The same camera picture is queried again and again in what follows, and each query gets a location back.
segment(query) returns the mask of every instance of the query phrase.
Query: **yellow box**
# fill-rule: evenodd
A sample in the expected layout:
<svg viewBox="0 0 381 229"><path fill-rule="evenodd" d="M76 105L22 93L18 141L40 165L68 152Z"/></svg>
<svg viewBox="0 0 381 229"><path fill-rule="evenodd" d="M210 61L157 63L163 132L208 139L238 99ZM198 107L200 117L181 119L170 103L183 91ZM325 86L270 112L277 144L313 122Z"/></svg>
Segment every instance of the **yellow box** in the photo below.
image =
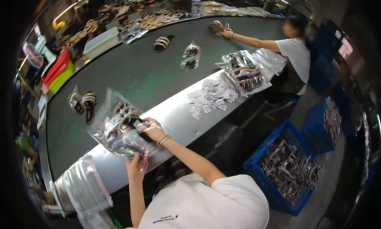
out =
<svg viewBox="0 0 381 229"><path fill-rule="evenodd" d="M62 85L73 75L73 62L69 60L67 68L60 74L53 83L50 84L49 89L56 94Z"/></svg>

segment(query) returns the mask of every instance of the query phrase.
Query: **printed text on t-shirt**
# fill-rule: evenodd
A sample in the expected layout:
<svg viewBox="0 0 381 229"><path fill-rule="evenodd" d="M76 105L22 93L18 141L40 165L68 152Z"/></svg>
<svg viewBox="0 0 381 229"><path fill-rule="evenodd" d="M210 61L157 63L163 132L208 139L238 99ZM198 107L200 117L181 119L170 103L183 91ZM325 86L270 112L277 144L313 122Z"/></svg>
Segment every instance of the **printed text on t-shirt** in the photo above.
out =
<svg viewBox="0 0 381 229"><path fill-rule="evenodd" d="M159 220L153 221L152 224L155 224L157 222L162 222L162 221L173 221L175 220L179 215L176 215L172 217L172 215L166 216L166 217L160 217Z"/></svg>

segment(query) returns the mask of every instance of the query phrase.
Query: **black apron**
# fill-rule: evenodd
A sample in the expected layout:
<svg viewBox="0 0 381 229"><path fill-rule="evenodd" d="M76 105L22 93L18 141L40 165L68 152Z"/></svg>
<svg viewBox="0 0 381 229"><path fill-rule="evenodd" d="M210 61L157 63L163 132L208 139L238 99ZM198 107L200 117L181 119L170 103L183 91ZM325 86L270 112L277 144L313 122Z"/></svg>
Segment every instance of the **black apron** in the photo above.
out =
<svg viewBox="0 0 381 229"><path fill-rule="evenodd" d="M295 93L298 94L305 85L299 77L288 57L284 56L287 61L282 73L274 76L271 80L272 91L275 93Z"/></svg>

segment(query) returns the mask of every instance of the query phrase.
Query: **hair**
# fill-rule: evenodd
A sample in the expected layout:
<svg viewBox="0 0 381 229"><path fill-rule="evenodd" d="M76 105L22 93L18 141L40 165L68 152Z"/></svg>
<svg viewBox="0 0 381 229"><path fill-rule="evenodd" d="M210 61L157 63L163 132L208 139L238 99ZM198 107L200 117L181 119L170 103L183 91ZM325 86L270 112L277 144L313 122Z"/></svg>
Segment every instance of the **hair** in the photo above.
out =
<svg viewBox="0 0 381 229"><path fill-rule="evenodd" d="M306 23L306 20L303 20L301 17L299 16L289 16L287 18L287 22L296 30L299 31L299 36L298 37L301 37L303 38L304 40L304 45L307 47L307 49L310 49L310 41L309 39L307 38L307 36L305 35L305 30L306 30L306 26L307 26L307 23Z"/></svg>

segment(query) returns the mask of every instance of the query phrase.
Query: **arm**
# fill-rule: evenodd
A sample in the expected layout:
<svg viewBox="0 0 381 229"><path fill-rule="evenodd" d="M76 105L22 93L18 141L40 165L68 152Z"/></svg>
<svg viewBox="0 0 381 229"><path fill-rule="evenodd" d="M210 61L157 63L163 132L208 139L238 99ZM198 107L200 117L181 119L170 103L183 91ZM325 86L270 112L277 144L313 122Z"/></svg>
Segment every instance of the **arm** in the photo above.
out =
<svg viewBox="0 0 381 229"><path fill-rule="evenodd" d="M226 178L209 160L180 145L176 141L168 139L164 141L163 146L193 170L193 172L205 179L210 186L215 180Z"/></svg>
<svg viewBox="0 0 381 229"><path fill-rule="evenodd" d="M145 202L143 193L144 165L147 163L145 157L142 164L139 163L139 154L136 154L131 162L126 161L130 188L130 208L132 225L137 228L145 213Z"/></svg>
<svg viewBox="0 0 381 229"><path fill-rule="evenodd" d="M132 225L137 228L145 213L143 183L130 182L130 207Z"/></svg>
<svg viewBox="0 0 381 229"><path fill-rule="evenodd" d="M280 52L279 47L274 40L258 40L256 38L242 36L242 35L233 33L231 31L223 31L221 32L221 34L227 38L237 39L241 41L242 43L253 46L253 47L264 48L267 50Z"/></svg>
<svg viewBox="0 0 381 229"><path fill-rule="evenodd" d="M154 141L158 141L165 135L160 123L156 120L148 117L145 118L144 121L149 122L150 127L146 128L140 126L139 128L142 131L146 131ZM217 179L226 178L226 176L221 173L221 171L217 169L217 167L214 166L209 160L180 145L176 141L167 139L163 142L163 146L172 152L186 166L193 170L193 172L205 179L209 185L212 185L212 183Z"/></svg>

